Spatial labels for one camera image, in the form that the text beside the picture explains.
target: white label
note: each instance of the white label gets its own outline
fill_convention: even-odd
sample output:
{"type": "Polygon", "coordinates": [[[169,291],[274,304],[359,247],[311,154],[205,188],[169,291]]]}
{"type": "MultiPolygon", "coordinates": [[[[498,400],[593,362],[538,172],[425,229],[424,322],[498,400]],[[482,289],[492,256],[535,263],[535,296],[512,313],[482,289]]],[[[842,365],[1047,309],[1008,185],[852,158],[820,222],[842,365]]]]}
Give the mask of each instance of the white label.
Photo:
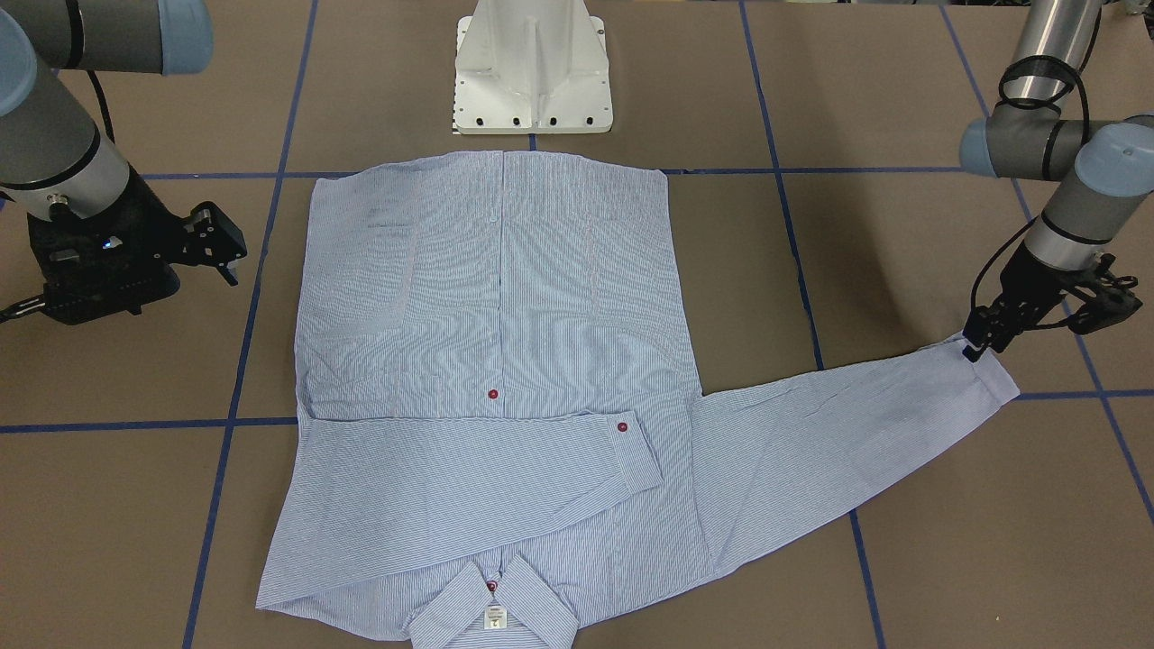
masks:
{"type": "Polygon", "coordinates": [[[509,614],[504,606],[489,606],[485,610],[485,628],[504,628],[509,624],[509,614]]]}

